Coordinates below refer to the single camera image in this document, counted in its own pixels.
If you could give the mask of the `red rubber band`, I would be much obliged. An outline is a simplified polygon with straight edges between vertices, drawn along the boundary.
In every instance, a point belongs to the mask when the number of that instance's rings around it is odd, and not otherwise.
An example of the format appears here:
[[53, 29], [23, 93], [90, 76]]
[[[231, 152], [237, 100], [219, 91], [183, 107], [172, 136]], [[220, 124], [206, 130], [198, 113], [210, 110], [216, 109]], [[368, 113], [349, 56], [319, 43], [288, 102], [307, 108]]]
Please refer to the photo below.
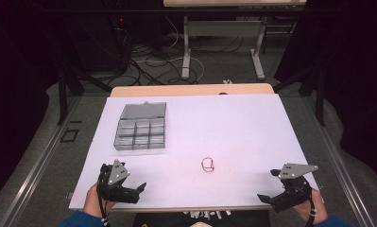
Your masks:
[[211, 157], [205, 157], [201, 161], [201, 167], [204, 172], [214, 171], [214, 160]]

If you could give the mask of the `black metal stand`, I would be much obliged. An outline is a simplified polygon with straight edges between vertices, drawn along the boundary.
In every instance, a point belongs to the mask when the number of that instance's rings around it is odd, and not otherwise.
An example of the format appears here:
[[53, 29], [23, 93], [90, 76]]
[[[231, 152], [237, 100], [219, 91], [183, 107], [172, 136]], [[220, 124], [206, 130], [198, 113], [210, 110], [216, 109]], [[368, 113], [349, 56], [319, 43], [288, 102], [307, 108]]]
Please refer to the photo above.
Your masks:
[[300, 96], [310, 96], [316, 92], [315, 117], [318, 123], [324, 127], [324, 95], [325, 95], [326, 68], [324, 66], [306, 67], [294, 76], [279, 82], [273, 87], [275, 92], [279, 92], [284, 87], [294, 82], [302, 81], [299, 88]]
[[105, 92], [111, 92], [112, 87], [95, 79], [86, 72], [70, 64], [62, 64], [58, 67], [58, 85], [59, 85], [59, 102], [60, 102], [60, 119], [58, 124], [61, 125], [68, 115], [67, 90], [74, 96], [82, 96], [85, 92], [81, 80], [86, 80], [94, 86]]

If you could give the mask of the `white table sheet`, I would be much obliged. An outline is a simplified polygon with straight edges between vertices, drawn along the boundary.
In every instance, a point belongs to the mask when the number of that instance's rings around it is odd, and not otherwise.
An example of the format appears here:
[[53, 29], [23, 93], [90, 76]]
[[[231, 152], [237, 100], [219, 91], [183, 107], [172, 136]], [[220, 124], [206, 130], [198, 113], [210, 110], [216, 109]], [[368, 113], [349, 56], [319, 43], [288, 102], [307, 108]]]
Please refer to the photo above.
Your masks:
[[[118, 211], [198, 211], [263, 209], [258, 194], [283, 192], [271, 169], [306, 159], [278, 95], [164, 96], [165, 148], [118, 151], [117, 123], [135, 97], [110, 97], [77, 182], [70, 206], [83, 206], [103, 164], [126, 163], [124, 185], [146, 189], [135, 204]], [[201, 161], [214, 160], [204, 172]]]

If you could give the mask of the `person's left hand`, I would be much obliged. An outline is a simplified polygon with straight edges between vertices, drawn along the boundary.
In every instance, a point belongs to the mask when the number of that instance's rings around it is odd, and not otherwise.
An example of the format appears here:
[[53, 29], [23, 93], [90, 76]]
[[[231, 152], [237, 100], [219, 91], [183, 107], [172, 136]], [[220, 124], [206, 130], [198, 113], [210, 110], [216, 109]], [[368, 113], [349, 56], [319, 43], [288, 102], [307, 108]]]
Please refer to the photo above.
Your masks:
[[111, 209], [114, 207], [114, 201], [99, 201], [99, 197], [97, 194], [97, 184], [93, 184], [87, 192], [86, 200], [84, 202], [84, 206], [82, 211], [86, 214], [89, 214], [93, 217], [102, 218], [102, 212], [105, 211], [109, 213]]

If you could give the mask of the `metal floor rail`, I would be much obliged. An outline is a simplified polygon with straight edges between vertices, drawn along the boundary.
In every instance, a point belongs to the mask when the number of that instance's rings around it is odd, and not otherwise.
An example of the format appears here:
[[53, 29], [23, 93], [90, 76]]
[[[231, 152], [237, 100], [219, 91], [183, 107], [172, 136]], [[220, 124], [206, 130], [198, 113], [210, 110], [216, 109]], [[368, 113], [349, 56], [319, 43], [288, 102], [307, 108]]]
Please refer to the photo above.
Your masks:
[[372, 220], [368, 209], [366, 208], [363, 200], [360, 197], [360, 194], [351, 179], [349, 172], [346, 169], [346, 165], [341, 155], [337, 151], [336, 146], [334, 145], [333, 140], [328, 134], [326, 128], [322, 126], [317, 120], [314, 103], [310, 97], [304, 97], [302, 99], [304, 106], [310, 114], [311, 119], [316, 126], [319, 134], [321, 135], [322, 141], [327, 148], [327, 156], [331, 163], [331, 166], [334, 170], [334, 173], [339, 180], [343, 192], [351, 206], [351, 209], [356, 216], [356, 219], [360, 227], [376, 227], [374, 221]]
[[[9, 201], [0, 227], [55, 227], [72, 213], [69, 208], [86, 158], [89, 131], [82, 109], [87, 98], [74, 97], [63, 124], [47, 119], [28, 147], [22, 166], [1, 193]], [[62, 143], [66, 129], [79, 130], [73, 143]]]

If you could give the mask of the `dark equipment with red light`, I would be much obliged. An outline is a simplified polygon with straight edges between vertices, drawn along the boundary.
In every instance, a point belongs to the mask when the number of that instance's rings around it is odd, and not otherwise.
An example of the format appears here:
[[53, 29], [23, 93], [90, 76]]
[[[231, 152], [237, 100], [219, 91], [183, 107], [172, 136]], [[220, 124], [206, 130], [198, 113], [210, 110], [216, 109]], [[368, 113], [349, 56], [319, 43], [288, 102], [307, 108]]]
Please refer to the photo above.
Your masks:
[[123, 18], [112, 16], [110, 21], [118, 52], [119, 65], [116, 69], [116, 75], [119, 76], [123, 75], [128, 70], [132, 37], [129, 34], [129, 27]]

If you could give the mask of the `black floor socket cover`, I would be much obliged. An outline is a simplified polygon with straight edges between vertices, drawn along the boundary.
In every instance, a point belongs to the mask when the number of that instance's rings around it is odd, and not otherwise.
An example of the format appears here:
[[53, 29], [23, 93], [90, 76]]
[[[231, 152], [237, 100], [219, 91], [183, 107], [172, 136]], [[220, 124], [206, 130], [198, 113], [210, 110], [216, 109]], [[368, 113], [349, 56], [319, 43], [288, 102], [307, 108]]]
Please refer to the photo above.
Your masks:
[[77, 139], [79, 130], [67, 128], [63, 135], [60, 137], [62, 143], [73, 143]]

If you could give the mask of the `white desk with metal legs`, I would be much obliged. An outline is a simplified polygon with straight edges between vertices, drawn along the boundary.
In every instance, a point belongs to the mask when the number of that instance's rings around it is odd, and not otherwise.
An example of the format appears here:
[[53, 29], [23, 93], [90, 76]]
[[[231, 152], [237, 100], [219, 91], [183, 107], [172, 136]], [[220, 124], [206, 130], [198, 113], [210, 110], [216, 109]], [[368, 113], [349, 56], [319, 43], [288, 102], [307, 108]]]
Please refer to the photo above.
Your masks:
[[[307, 0], [163, 0], [163, 5], [171, 9], [289, 9], [293, 6], [304, 6]], [[199, 21], [191, 16], [183, 17], [184, 55], [181, 77], [188, 79], [190, 74], [191, 37], [251, 37], [256, 39], [254, 49], [250, 50], [255, 76], [265, 80], [259, 54], [266, 35], [267, 17], [258, 16], [257, 20], [238, 20], [236, 17], [227, 20], [205, 19]]]

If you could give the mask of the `person's dark printed clothing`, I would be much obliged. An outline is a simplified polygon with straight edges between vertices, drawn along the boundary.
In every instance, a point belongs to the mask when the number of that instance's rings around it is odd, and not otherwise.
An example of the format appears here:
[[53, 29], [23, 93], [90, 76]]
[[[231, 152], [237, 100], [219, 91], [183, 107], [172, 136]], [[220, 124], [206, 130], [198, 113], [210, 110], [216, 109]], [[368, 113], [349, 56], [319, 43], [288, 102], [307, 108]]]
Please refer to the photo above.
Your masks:
[[270, 227], [267, 211], [232, 211], [222, 218], [191, 218], [183, 213], [139, 213], [133, 227], [191, 227], [203, 222], [211, 227]]

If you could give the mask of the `person's right hand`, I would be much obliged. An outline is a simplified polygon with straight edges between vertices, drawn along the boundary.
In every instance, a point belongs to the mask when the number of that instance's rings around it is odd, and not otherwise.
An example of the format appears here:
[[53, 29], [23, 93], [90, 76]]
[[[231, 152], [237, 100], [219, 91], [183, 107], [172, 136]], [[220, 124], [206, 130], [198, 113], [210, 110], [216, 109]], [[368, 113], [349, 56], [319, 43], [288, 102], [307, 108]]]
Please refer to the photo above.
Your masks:
[[309, 220], [309, 217], [311, 217], [311, 213], [315, 211], [316, 214], [314, 215], [313, 223], [320, 224], [329, 217], [324, 205], [324, 200], [320, 192], [316, 189], [312, 189], [311, 199], [311, 201], [305, 201], [301, 204], [294, 206], [293, 209], [305, 222]]

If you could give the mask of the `clear plastic compartment box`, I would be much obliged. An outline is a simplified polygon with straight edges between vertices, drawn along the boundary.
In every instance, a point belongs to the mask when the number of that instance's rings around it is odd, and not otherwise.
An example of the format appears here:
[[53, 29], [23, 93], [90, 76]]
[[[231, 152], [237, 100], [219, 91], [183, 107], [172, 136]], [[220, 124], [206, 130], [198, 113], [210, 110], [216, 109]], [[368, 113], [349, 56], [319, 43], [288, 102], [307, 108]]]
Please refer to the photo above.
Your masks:
[[166, 103], [127, 104], [113, 142], [116, 150], [165, 148]]

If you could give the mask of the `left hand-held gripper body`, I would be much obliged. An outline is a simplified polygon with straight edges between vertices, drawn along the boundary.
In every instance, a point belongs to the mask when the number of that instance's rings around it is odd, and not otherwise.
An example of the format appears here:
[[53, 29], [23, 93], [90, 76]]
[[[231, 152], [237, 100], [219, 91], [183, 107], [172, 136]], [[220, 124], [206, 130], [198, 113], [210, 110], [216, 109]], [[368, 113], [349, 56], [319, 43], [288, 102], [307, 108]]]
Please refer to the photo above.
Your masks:
[[97, 181], [98, 195], [106, 201], [137, 203], [140, 199], [137, 188], [123, 186], [128, 176], [129, 171], [121, 166], [119, 160], [115, 160], [112, 165], [103, 164]]

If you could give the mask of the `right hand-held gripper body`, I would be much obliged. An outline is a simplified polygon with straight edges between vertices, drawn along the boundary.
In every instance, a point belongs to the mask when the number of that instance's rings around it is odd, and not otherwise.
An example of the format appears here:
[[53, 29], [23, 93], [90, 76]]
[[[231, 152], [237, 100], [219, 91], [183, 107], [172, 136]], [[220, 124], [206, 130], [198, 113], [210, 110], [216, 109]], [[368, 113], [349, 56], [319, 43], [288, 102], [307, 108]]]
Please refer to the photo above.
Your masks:
[[318, 170], [318, 166], [287, 163], [279, 170], [281, 173], [278, 178], [284, 191], [271, 199], [273, 209], [281, 212], [308, 201], [312, 189], [304, 175]]

